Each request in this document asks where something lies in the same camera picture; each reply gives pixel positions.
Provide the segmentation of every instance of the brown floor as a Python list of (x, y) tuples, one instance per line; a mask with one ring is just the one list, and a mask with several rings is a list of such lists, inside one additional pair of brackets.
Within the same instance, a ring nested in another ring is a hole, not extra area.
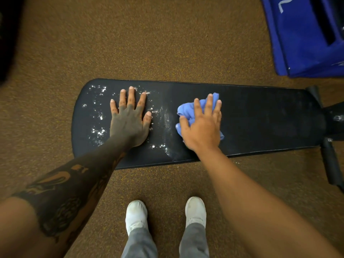
[[(260, 0), (27, 0), (15, 65), (0, 87), (1, 196), (73, 157), (73, 106), (93, 78), (316, 84), (326, 106), (344, 99), (343, 79), (275, 74)], [(344, 170), (344, 143), (335, 147)], [(319, 149), (234, 161), (344, 253), (344, 196), (327, 184)], [(116, 171), (67, 257), (120, 257), (133, 199), (148, 207), (160, 257), (177, 257), (193, 194), (207, 208), (211, 256), (247, 257), (200, 163)]]

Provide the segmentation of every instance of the forearm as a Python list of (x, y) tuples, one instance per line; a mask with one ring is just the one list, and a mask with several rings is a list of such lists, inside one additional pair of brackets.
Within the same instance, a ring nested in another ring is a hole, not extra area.
[(255, 257), (341, 257), (307, 221), (219, 149), (198, 153), (225, 217)]
[(128, 150), (125, 143), (113, 140), (47, 173), (0, 204), (1, 254), (13, 257), (16, 251), (22, 257), (39, 246), (46, 250), (41, 257), (59, 257), (69, 249)]

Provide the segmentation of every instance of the metal bolt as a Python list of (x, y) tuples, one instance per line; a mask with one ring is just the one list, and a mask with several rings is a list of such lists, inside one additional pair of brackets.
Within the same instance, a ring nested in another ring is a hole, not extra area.
[(343, 121), (343, 116), (334, 116), (333, 120), (334, 121)]

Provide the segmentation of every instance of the hand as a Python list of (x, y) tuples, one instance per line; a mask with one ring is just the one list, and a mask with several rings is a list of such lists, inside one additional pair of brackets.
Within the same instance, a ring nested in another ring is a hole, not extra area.
[(217, 101), (213, 111), (213, 95), (209, 94), (204, 114), (199, 99), (195, 99), (194, 108), (195, 122), (189, 126), (187, 118), (181, 116), (179, 123), (185, 145), (199, 154), (204, 149), (217, 148), (220, 143), (221, 101)]
[(146, 101), (146, 92), (141, 93), (135, 109), (135, 89), (129, 87), (128, 103), (126, 90), (121, 90), (119, 98), (119, 113), (113, 99), (110, 101), (112, 120), (110, 125), (110, 138), (115, 138), (116, 143), (125, 143), (128, 149), (140, 146), (147, 138), (152, 113), (146, 112), (142, 121), (142, 113)]

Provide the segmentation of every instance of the weight bench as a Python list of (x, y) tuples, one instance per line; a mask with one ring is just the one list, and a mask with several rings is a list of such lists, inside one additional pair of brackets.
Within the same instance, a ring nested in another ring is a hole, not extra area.
[(344, 183), (333, 140), (344, 140), (344, 102), (323, 108), (316, 86), (307, 89), (94, 79), (75, 103), (71, 142), (75, 157), (92, 151), (109, 138), (110, 99), (119, 102), (121, 89), (147, 92), (145, 110), (152, 112), (147, 140), (135, 147), (116, 169), (199, 161), (178, 135), (177, 108), (217, 92), (222, 100), (220, 149), (228, 157), (321, 146), (329, 183)]

